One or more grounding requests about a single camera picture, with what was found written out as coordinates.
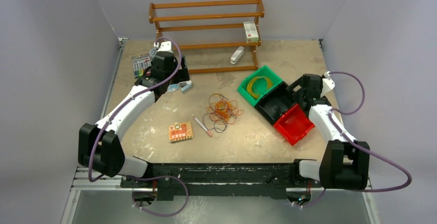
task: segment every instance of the tabletop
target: tabletop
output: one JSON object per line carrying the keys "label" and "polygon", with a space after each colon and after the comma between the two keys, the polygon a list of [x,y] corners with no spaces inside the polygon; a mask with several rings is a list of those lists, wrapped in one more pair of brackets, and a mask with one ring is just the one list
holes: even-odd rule
{"label": "tabletop", "polygon": [[[128,40],[117,69],[108,102],[109,113],[129,93],[135,82],[131,58],[148,53],[153,41]],[[186,50],[189,69],[204,67],[231,67],[229,59],[236,48]],[[249,50],[237,66],[251,65]],[[326,63],[317,40],[263,41],[257,47],[259,67],[267,65],[283,81],[290,84],[304,73],[321,75]],[[124,153],[152,163],[280,163],[294,159],[321,160],[326,143],[317,128],[291,146],[264,117],[238,92],[244,78],[253,72],[229,72],[190,75],[193,87],[162,95],[158,101],[140,114],[122,140]],[[244,110],[233,125],[223,133],[212,131],[208,135],[193,120],[207,111],[209,97],[223,94],[236,100],[238,109]],[[333,91],[327,94],[333,107],[337,107]],[[178,143],[169,142],[170,125],[190,121],[194,138]]]}

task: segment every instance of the plastic bin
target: plastic bin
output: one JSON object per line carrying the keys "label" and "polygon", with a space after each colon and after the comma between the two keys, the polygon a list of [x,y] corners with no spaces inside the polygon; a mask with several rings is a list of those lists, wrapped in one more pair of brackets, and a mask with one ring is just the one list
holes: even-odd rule
{"label": "plastic bin", "polygon": [[[270,78],[270,80],[273,83],[273,86],[270,89],[266,90],[267,83],[264,80],[256,81],[253,85],[253,90],[257,94],[260,94],[260,97],[258,97],[258,99],[254,99],[247,92],[246,89],[247,89],[247,85],[249,84],[250,80],[252,80],[254,77],[257,77],[257,76],[265,76],[265,77]],[[270,68],[267,67],[267,65],[265,65],[265,66],[261,67],[260,69],[258,69],[257,71],[255,71],[250,76],[248,76],[246,79],[244,79],[243,82],[238,87],[238,92],[254,107],[266,93],[268,93],[272,88],[274,88],[275,86],[277,86],[281,82],[282,82],[282,79],[279,78],[279,76],[277,76],[272,70],[270,70]]]}
{"label": "plastic bin", "polygon": [[270,92],[261,97],[255,105],[255,109],[257,109],[271,125],[274,125],[282,115],[296,104],[292,93],[286,91],[287,87],[288,85],[285,82],[281,82]]}
{"label": "plastic bin", "polygon": [[285,139],[295,145],[314,128],[314,124],[307,118],[299,105],[294,105],[273,125]]}

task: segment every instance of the white marker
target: white marker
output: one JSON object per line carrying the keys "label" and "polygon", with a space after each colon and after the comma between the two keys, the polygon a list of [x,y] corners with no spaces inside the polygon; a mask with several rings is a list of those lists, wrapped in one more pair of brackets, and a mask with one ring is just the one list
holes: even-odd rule
{"label": "white marker", "polygon": [[206,132],[206,134],[208,134],[209,137],[212,137],[211,132],[209,132],[209,130],[205,127],[204,124],[202,124],[202,122],[197,117],[194,117],[194,121],[196,121],[196,123]]}

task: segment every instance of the wooden table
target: wooden table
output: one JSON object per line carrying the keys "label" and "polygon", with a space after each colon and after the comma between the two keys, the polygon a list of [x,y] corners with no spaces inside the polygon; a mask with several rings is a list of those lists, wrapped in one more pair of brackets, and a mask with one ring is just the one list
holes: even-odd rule
{"label": "wooden table", "polygon": [[[152,41],[129,40],[126,43],[117,70],[108,103],[109,113],[130,91],[135,81],[131,57],[147,53]],[[188,50],[188,68],[229,67],[230,56],[236,48]],[[268,65],[285,82],[291,83],[304,73],[321,75],[326,71],[322,50],[316,40],[263,41],[257,47],[259,66]],[[250,52],[246,52],[236,66],[251,65]],[[193,88],[186,93],[180,90],[167,93],[134,122],[122,140],[124,152],[144,160],[157,162],[191,163],[265,163],[292,162],[294,159],[320,160],[325,142],[316,128],[291,146],[254,107],[237,92],[237,88],[250,72],[229,72],[191,75]],[[194,122],[202,117],[208,98],[221,93],[238,102],[244,109],[234,125],[224,133],[213,133],[209,138]],[[334,107],[337,101],[333,92],[327,95]],[[194,138],[171,144],[168,127],[176,122],[191,121]]]}

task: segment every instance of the black container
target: black container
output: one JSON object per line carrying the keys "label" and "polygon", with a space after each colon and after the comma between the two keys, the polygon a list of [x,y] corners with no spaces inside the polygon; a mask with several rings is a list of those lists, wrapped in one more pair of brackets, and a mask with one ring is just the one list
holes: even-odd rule
{"label": "black container", "polygon": [[296,104],[292,93],[287,92],[287,87],[288,84],[281,82],[264,95],[255,105],[255,109],[257,109],[271,125],[274,125],[282,115]]}

